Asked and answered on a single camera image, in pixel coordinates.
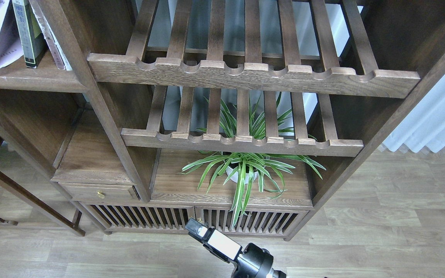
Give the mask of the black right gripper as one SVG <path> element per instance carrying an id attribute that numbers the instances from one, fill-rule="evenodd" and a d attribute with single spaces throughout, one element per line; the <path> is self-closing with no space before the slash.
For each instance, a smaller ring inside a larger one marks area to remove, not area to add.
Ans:
<path id="1" fill-rule="evenodd" d="M 286 273 L 273 268 L 273 255 L 254 243 L 249 243 L 244 251 L 242 246 L 214 228 L 208 228 L 196 221 L 186 224 L 189 235 L 199 241 L 210 253 L 219 259 L 233 263 L 232 278 L 286 278 Z"/>

